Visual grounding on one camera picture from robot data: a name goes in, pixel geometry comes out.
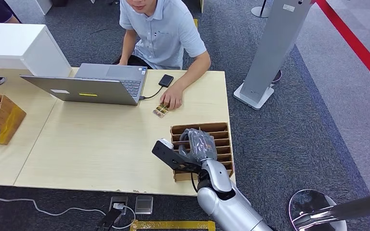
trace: floor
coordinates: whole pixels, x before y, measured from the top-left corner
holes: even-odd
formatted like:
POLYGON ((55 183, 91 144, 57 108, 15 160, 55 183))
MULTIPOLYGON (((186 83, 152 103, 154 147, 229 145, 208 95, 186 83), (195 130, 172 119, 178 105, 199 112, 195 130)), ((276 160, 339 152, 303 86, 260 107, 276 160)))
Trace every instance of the floor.
MULTIPOLYGON (((349 7, 355 0, 340 1, 349 7)), ((121 51, 124 30, 118 26, 117 5, 69 0, 67 7, 53 8, 43 17, 33 0, 7 2, 24 23, 46 24, 74 66, 112 63, 121 51)), ((263 33, 266 20, 250 13, 262 1, 205 0, 204 14, 194 0, 185 2, 199 19, 211 69, 226 72, 237 185, 266 223, 291 230, 286 205, 304 188, 323 191, 338 203, 370 195, 370 73, 317 6, 286 57, 276 93, 260 111, 253 111, 232 93, 245 78, 263 33)), ((184 68, 190 62, 185 56, 184 68)), ((105 211, 117 194, 0 186, 0 197, 34 198, 52 212, 72 206, 105 211)), ((130 206, 135 196, 130 195, 130 206)), ((155 206, 152 215, 139 220, 209 219, 193 197, 156 195, 155 206)), ((0 202, 0 230, 88 231, 100 218, 78 211, 49 217, 30 203, 0 202)), ((124 217, 120 225, 130 219, 124 217)), ((348 230, 370 231, 370 218, 348 221, 348 230)))
MULTIPOLYGON (((370 51, 370 0, 328 3, 370 51)), ((370 191, 370 71, 317 4, 296 45, 370 191)))

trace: white sticker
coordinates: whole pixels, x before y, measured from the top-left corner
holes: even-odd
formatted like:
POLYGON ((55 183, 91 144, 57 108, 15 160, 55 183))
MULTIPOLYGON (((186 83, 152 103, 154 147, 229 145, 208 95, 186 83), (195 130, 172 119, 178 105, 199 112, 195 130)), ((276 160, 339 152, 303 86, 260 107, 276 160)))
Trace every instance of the white sticker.
POLYGON ((56 90, 56 89, 50 89, 54 93, 64 93, 64 94, 70 94, 67 90, 56 90))
POLYGON ((296 8, 294 6, 284 4, 283 9, 293 12, 296 8))

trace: wooden divider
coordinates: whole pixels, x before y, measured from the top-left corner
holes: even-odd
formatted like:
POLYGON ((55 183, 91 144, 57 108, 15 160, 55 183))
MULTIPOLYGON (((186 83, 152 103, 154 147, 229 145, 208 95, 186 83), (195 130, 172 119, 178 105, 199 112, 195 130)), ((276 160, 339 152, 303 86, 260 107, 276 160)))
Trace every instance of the wooden divider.
MULTIPOLYGON (((232 148, 229 135, 229 128, 227 123, 208 123, 208 124, 190 124, 190 125, 177 125, 171 127, 171 142, 174 145, 174 151, 178 152, 179 146, 184 145, 186 150, 190 151, 189 141, 179 141, 183 131, 187 128, 195 128, 209 133, 215 140, 216 151, 218 153, 218 161, 221 162, 229 176, 233 175, 233 158, 232 148)), ((191 175, 182 171, 174 171, 174 180, 191 180, 191 175)))
POLYGON ((5 95, 0 95, 0 144, 8 144, 26 113, 5 95))

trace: man's hand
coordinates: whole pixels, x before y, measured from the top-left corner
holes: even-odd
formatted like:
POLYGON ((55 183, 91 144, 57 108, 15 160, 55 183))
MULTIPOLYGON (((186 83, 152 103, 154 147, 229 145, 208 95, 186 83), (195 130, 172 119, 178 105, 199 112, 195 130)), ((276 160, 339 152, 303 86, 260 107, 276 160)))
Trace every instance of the man's hand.
POLYGON ((169 105, 169 109, 177 109, 182 105, 182 94, 184 92, 184 88, 177 85, 172 85, 168 88, 164 94, 161 96, 159 103, 164 103, 165 105, 169 105))

